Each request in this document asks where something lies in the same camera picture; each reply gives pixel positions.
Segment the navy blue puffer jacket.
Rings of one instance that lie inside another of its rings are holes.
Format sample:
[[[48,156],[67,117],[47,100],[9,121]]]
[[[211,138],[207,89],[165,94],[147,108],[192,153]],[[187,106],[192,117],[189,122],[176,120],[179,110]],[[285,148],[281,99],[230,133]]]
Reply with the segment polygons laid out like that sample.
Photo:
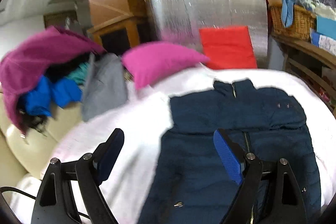
[[[259,159],[287,159],[309,223],[321,210],[321,183],[306,115],[298,101],[250,80],[223,83],[170,100],[173,126],[161,138],[155,177],[139,223],[219,223],[238,185],[214,146],[214,132]]]

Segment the blue garment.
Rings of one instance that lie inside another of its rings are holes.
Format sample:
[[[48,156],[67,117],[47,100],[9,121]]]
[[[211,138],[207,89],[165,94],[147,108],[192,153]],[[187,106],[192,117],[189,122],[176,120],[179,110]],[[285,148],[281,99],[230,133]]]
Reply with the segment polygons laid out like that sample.
[[[19,102],[22,110],[30,116],[52,116],[51,104],[66,107],[71,102],[80,102],[82,90],[74,80],[63,77],[55,83],[42,76],[33,90],[23,94]]]

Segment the grey garment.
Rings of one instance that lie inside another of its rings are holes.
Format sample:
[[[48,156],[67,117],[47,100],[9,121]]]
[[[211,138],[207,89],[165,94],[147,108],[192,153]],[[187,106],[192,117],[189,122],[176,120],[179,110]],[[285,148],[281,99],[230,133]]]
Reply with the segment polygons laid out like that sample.
[[[113,53],[102,56],[91,53],[81,98],[81,117],[87,122],[109,110],[120,107],[128,99],[120,57]]]

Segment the teal garment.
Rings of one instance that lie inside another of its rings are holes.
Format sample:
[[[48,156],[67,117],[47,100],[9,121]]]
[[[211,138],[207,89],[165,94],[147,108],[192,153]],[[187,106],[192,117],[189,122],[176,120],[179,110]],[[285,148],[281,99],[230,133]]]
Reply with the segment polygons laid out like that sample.
[[[74,81],[77,85],[84,85],[87,72],[89,68],[89,63],[81,63],[74,71],[70,72],[66,78]]]

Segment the wooden table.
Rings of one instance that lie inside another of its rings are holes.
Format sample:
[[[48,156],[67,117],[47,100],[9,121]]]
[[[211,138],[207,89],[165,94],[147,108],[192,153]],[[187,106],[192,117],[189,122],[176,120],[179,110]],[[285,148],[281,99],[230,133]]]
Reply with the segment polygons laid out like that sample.
[[[335,56],[300,39],[270,35],[271,46],[282,54],[280,69],[303,80],[335,114]]]

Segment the magenta garment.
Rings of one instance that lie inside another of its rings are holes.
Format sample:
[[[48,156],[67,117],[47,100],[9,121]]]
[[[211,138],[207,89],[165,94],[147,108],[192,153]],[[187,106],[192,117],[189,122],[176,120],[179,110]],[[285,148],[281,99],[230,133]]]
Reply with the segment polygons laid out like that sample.
[[[26,135],[17,109],[19,97],[37,86],[51,65],[63,64],[84,53],[102,54],[105,49],[76,32],[50,26],[19,44],[1,60],[1,87],[7,118]]]

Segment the red-orange cushion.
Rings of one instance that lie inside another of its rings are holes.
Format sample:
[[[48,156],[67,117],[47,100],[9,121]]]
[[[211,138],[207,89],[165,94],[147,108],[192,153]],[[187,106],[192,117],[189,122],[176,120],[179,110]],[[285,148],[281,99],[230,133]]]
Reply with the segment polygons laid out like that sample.
[[[199,29],[206,66],[213,70],[256,69],[257,62],[247,26]]]

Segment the white tissue pack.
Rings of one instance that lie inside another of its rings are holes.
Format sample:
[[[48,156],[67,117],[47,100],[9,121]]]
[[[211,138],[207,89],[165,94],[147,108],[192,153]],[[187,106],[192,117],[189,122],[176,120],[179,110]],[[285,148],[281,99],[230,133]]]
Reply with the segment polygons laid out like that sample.
[[[318,48],[326,50],[332,55],[336,55],[336,40],[333,38],[329,38],[328,36],[313,31],[311,34],[311,43]]]

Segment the pink pillow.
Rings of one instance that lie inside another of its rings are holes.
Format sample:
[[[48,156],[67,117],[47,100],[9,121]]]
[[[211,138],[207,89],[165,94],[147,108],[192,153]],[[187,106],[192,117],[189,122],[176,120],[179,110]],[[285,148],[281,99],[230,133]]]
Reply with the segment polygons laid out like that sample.
[[[169,42],[149,42],[126,51],[121,61],[137,90],[210,59],[196,50]]]

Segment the wicker basket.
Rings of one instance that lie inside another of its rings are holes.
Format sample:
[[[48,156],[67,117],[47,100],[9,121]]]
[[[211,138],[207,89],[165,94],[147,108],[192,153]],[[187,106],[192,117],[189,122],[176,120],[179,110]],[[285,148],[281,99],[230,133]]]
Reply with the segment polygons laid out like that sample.
[[[281,21],[282,5],[269,6],[269,10],[275,34],[306,42],[310,41],[310,33],[316,29],[317,24],[317,17],[312,12],[294,5],[292,24],[290,27],[285,27]]]

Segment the light blue shoe box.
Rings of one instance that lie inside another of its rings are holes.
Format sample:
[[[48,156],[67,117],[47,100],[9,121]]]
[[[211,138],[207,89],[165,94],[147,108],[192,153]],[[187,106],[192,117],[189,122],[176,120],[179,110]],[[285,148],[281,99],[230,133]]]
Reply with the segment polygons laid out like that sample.
[[[317,32],[336,39],[336,21],[322,16],[317,16]]]

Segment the light blue cloth in basket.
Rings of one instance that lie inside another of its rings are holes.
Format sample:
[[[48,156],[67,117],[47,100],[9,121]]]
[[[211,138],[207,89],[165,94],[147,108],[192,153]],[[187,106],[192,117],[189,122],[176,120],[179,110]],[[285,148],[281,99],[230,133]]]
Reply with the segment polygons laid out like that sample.
[[[298,0],[282,0],[281,21],[285,28],[291,27],[294,19],[294,5]]]

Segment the silver foil insulation board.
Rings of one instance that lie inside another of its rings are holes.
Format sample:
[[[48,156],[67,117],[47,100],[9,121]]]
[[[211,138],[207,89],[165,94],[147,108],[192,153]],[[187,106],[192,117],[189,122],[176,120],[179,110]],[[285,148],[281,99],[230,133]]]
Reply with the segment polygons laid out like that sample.
[[[257,66],[268,66],[266,0],[148,0],[153,36],[201,52],[199,29],[247,26]]]

